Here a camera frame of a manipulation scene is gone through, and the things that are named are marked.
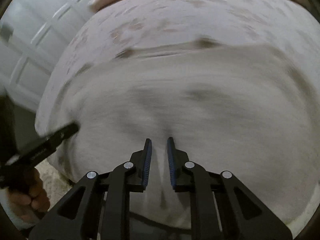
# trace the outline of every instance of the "silver screw head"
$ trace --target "silver screw head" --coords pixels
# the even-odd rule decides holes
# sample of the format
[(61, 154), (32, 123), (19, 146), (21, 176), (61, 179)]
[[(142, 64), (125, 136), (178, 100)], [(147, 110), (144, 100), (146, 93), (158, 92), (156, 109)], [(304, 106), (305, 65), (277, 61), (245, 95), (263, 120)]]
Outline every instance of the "silver screw head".
[(97, 176), (97, 173), (94, 172), (94, 171), (89, 171), (89, 172), (87, 173), (87, 178), (89, 178), (89, 179), (93, 179), (93, 178), (95, 178), (96, 176)]
[(225, 179), (230, 179), (232, 177), (232, 173), (230, 171), (224, 171), (222, 173), (222, 177), (224, 177)]
[(131, 169), (131, 168), (133, 167), (133, 163), (127, 162), (127, 163), (123, 164), (123, 166), (124, 166), (126, 169)]
[(193, 168), (193, 167), (195, 166), (195, 164), (194, 164), (193, 162), (186, 162), (186, 163), (184, 164), (184, 166), (185, 166), (186, 168), (191, 169), (191, 168)]

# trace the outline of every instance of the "human hand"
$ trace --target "human hand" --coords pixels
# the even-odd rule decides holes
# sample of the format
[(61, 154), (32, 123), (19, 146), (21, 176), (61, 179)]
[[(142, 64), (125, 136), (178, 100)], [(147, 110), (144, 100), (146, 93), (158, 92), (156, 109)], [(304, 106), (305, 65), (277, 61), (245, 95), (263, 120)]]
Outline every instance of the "human hand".
[(6, 191), (10, 209), (24, 222), (34, 223), (35, 216), (31, 210), (46, 212), (50, 207), (50, 201), (46, 191), (43, 189), (43, 182), (37, 169), (33, 170), (36, 184), (29, 189), (28, 195), (17, 190)]

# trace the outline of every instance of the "white garage door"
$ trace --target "white garage door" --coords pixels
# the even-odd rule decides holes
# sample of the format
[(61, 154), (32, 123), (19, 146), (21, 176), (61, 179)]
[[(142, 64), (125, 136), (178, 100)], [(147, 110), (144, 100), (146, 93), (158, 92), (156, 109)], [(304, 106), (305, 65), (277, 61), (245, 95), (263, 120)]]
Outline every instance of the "white garage door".
[(66, 46), (91, 17), (89, 0), (13, 0), (0, 24), (0, 83), (36, 111)]

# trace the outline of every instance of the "finger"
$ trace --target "finger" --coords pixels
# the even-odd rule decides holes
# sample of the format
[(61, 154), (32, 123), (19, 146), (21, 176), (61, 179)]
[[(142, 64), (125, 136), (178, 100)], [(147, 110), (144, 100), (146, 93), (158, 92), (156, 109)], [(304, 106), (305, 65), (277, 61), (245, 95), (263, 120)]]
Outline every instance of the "finger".
[(31, 206), (40, 212), (46, 212), (50, 208), (50, 201), (45, 190), (42, 190), (40, 194), (32, 200)]
[(43, 182), (42, 180), (39, 180), (37, 184), (30, 187), (29, 196), (31, 196), (32, 198), (35, 198), (41, 193), (42, 190), (43, 190)]
[(26, 223), (34, 223), (34, 218), (31, 215), (22, 215), (20, 218)]
[(18, 191), (8, 191), (8, 198), (17, 205), (27, 206), (31, 203), (31, 197)]

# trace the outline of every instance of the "black clamp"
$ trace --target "black clamp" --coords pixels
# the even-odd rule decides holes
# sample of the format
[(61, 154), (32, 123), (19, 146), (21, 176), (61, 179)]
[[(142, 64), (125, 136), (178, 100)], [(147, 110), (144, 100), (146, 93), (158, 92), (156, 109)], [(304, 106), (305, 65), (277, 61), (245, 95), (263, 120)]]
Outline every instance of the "black clamp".
[(88, 172), (33, 228), (29, 240), (96, 239), (105, 192), (101, 239), (129, 239), (129, 193), (146, 189), (151, 154), (147, 139), (143, 150), (112, 172)]
[(190, 192), (192, 239), (292, 240), (289, 228), (230, 171), (206, 171), (173, 138), (167, 153), (172, 188)]

